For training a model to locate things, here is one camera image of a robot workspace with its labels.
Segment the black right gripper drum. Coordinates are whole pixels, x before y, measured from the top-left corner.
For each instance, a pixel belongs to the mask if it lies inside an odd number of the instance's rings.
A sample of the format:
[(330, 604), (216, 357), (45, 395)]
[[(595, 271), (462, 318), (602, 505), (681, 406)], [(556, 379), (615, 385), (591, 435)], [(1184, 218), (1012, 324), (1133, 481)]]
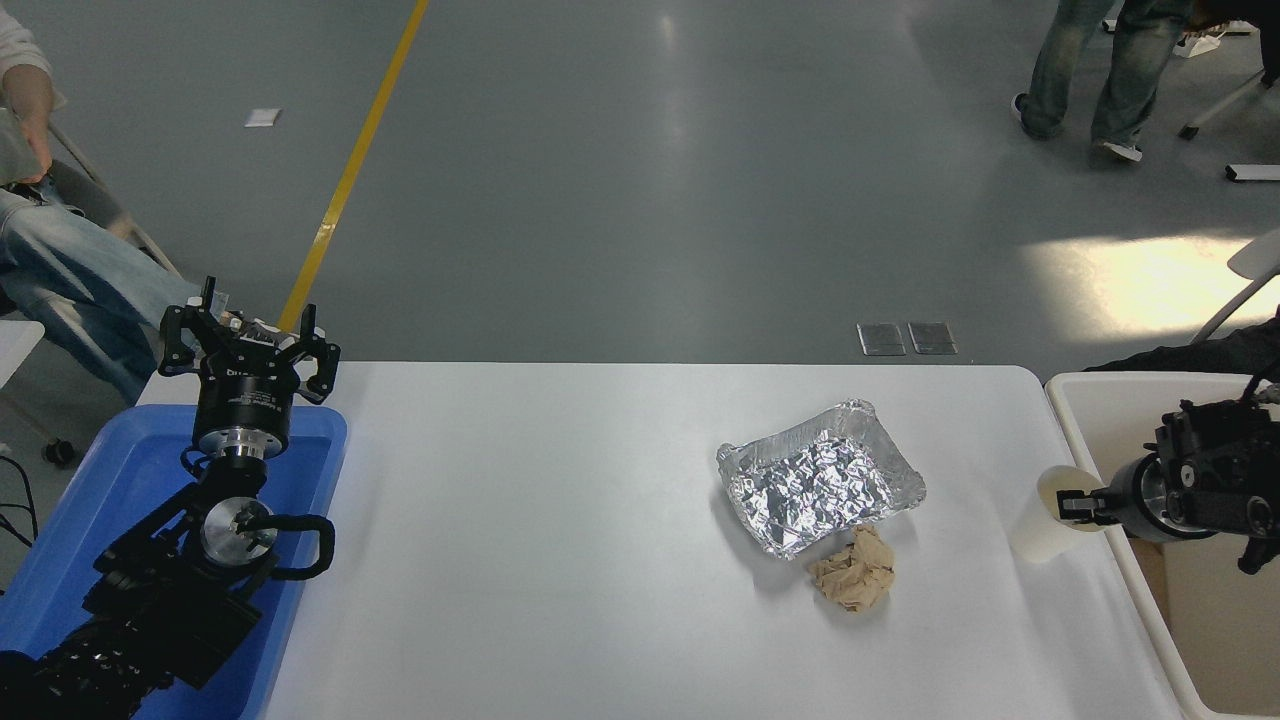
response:
[(1161, 469), (1156, 455), (1130, 461), (1112, 475), (1114, 518), (1143, 541), (1161, 541)]

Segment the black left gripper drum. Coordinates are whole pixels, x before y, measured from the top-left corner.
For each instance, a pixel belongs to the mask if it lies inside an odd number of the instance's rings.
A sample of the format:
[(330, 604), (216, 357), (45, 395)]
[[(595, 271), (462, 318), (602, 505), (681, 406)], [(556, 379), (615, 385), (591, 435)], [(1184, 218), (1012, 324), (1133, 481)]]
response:
[(287, 442), (296, 369), (262, 343), (236, 341), (198, 361), (200, 392), (193, 441), (214, 442), (236, 428)]

